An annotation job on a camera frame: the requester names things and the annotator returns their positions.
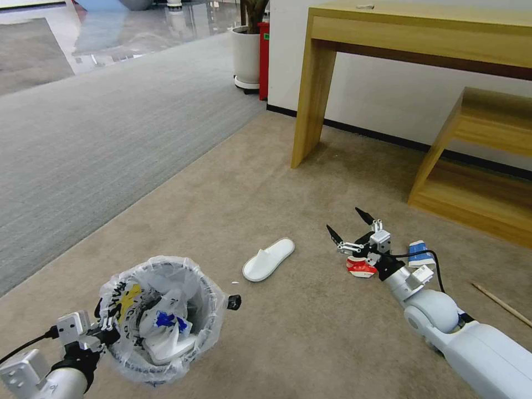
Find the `wooden table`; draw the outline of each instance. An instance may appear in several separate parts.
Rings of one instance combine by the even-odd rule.
[[[337,52],[532,80],[530,12],[356,4],[309,8],[292,168],[320,141]]]

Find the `wooden stick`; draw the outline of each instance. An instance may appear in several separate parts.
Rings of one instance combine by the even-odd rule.
[[[497,298],[495,295],[493,295],[491,292],[486,290],[486,288],[482,287],[481,285],[479,285],[477,283],[471,283],[471,284],[476,289],[478,289],[481,293],[483,293],[487,297],[491,298],[494,302],[499,304],[502,308],[504,308],[508,312],[512,313],[515,317],[517,317],[519,320],[521,320],[523,323],[525,323],[528,327],[532,328],[532,321],[527,319],[523,314],[519,313],[517,310],[512,308],[510,305],[508,305],[505,302],[501,301],[499,298]]]

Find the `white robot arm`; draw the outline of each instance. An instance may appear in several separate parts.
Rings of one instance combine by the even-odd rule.
[[[339,252],[365,257],[404,308],[412,330],[439,350],[453,370],[485,399],[532,398],[532,354],[498,329],[481,324],[461,310],[443,292],[425,289],[433,271],[421,266],[411,273],[398,258],[390,255],[391,235],[368,213],[356,209],[372,231],[355,243],[346,243],[329,226]]]
[[[112,318],[89,323],[86,311],[74,312],[57,320],[46,338],[59,338],[63,359],[50,367],[38,349],[8,359],[0,366],[0,376],[18,399],[82,399],[94,380],[94,371],[107,345],[120,334]]]

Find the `carpet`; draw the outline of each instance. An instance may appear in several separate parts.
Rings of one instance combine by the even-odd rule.
[[[87,399],[474,398],[412,333],[386,285],[345,270],[325,225],[346,239],[363,235],[355,206],[383,219],[395,253],[424,239],[458,305],[532,349],[530,328],[469,283],[532,317],[531,250],[409,207],[421,152],[324,127],[316,151],[291,170],[294,126],[291,117],[262,113],[0,298],[1,352],[67,312],[92,311],[113,273],[153,255],[184,255],[225,292],[242,295],[218,344],[180,383],[159,388],[126,381],[106,357]],[[285,236],[294,253],[265,281],[244,280],[243,264]],[[58,360],[56,341],[40,347]]]
[[[74,73],[46,18],[0,24],[0,96]]]
[[[0,97],[0,294],[264,109],[231,54],[220,34]]]

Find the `trash can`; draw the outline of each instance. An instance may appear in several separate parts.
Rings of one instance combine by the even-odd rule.
[[[144,313],[157,306],[171,290],[182,292],[195,342],[188,352],[167,364],[155,364],[145,349],[139,325]],[[239,296],[228,297],[191,259],[166,256],[150,258],[111,277],[101,287],[100,296],[100,317],[114,316],[114,326],[120,332],[120,339],[108,348],[118,369],[132,381],[153,386],[184,377],[190,364],[218,341],[228,304],[234,310],[240,305]],[[179,305],[177,299],[172,302],[174,305]],[[178,319],[170,314],[165,313],[165,320]]]

